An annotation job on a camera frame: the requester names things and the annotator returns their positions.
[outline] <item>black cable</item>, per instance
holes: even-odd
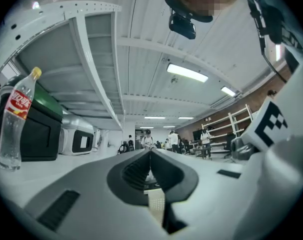
[[[130,32],[129,32],[129,37],[131,38],[132,36],[132,26],[133,26],[133,18],[134,18],[134,12],[135,12],[135,6],[136,6],[136,0],[133,4],[132,8],[132,16],[131,16],[131,23],[130,23]],[[131,47],[128,46],[128,64],[127,64],[127,90],[128,90],[128,95],[130,94],[130,52],[131,52]]]
[[[271,68],[272,71],[275,72],[275,74],[286,84],[287,81],[282,77],[281,74],[279,74],[279,72],[273,67],[273,65],[270,63],[270,61],[267,59],[265,53],[262,54],[263,58],[265,59],[265,61],[267,62],[268,66]]]
[[[266,54],[265,54],[265,48],[266,48],[265,38],[261,36],[261,32],[260,32],[260,30],[263,29],[263,25],[262,25],[262,22],[261,22],[261,19],[260,19],[261,14],[257,10],[257,8],[253,8],[251,6],[250,0],[248,0],[248,5],[249,5],[249,8],[251,10],[251,16],[253,17],[254,22],[255,22],[255,26],[256,26],[256,30],[257,30],[257,34],[258,34],[258,38],[259,38],[259,45],[260,45],[261,55],[263,56],[263,58],[267,62],[270,69],[286,84],[287,81],[282,77],[281,74],[279,74],[279,72],[273,67],[273,65],[270,63],[270,61],[266,57]]]

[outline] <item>white metal frame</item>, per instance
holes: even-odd
[[[121,6],[111,3],[90,0],[71,0],[45,4],[39,9],[27,10],[8,16],[4,24],[0,26],[0,72],[13,56],[30,42],[34,41],[35,38],[51,30],[53,27],[69,21],[77,52],[87,77],[104,108],[119,128],[122,129],[95,68],[85,23],[85,16],[112,13],[111,30],[112,33],[115,33],[117,24],[116,12],[120,12],[121,10]],[[122,110],[124,111],[123,99],[120,93],[116,41],[116,37],[112,38],[114,70],[118,95]]]

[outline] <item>black chair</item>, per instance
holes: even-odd
[[[235,139],[235,138],[236,138],[236,136],[232,132],[227,133],[227,136],[226,136],[226,142],[227,143],[226,143],[226,145],[224,146],[223,149],[228,150],[229,153],[226,154],[223,158],[226,158],[226,157],[232,155],[232,145],[231,145],[231,143],[232,143],[232,140]]]

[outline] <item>ceiling beam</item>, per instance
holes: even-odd
[[[171,46],[164,45],[164,44],[157,43],[157,42],[142,40],[142,39],[138,39],[138,38],[127,38],[127,37],[119,37],[117,39],[117,45],[153,50],[156,52],[161,52],[161,53],[175,56],[177,58],[181,58],[187,62],[190,62],[197,66],[202,67],[203,69],[209,71],[210,73],[217,76],[218,78],[224,80],[229,85],[230,88],[235,89],[239,92],[242,92],[241,88],[238,87],[237,84],[235,84],[230,79],[230,77],[225,75],[223,72],[221,72],[217,68],[205,63],[205,61],[203,61],[202,59],[197,58],[194,55],[191,55],[183,50],[179,50],[179,49],[173,48]]]
[[[163,103],[163,104],[170,104],[170,105],[176,105],[176,106],[190,106],[190,107],[197,107],[197,108],[204,109],[204,110],[211,108],[209,105],[204,104],[204,103],[197,103],[197,102],[192,102],[192,101],[184,101],[184,100],[170,99],[170,98],[159,98],[159,97],[124,94],[122,96],[122,99],[124,101]]]

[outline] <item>brick wall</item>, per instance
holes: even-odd
[[[282,68],[279,73],[286,79],[288,80],[291,77],[291,72],[288,69],[288,66],[286,65],[284,68]],[[262,106],[266,96],[267,96],[267,91],[268,90],[276,90],[279,92],[281,88],[284,86],[284,83],[277,77],[273,76],[267,83],[265,83],[263,86],[261,86],[259,89],[256,91],[250,93],[246,97],[242,98],[241,100],[237,101],[233,105],[224,108],[221,111],[218,111],[212,115],[209,115],[211,117],[212,122],[217,121],[218,119],[224,118],[228,116],[228,113],[235,113],[245,107],[245,104],[247,104],[250,107],[250,110],[252,113],[256,112],[257,110],[260,109]],[[248,113],[244,112],[236,116],[236,120],[243,119],[245,117],[248,117]],[[244,129],[248,127],[250,124],[250,120],[246,120],[244,122],[241,122],[238,124],[239,129]],[[180,129],[178,129],[178,133],[182,138],[185,138],[189,141],[193,140],[193,132],[197,131],[199,129],[202,129],[202,124],[207,124],[208,122],[205,121],[205,119],[201,119],[197,122],[191,123],[187,126],[184,126]],[[229,119],[222,121],[220,123],[216,123],[213,125],[214,128],[219,128],[225,125],[230,124],[231,121]],[[229,132],[232,132],[232,127],[227,127],[224,129],[216,130],[212,132],[211,134],[214,136],[226,134]],[[213,142],[223,142],[226,139],[225,136],[223,137],[218,137],[213,140]]]

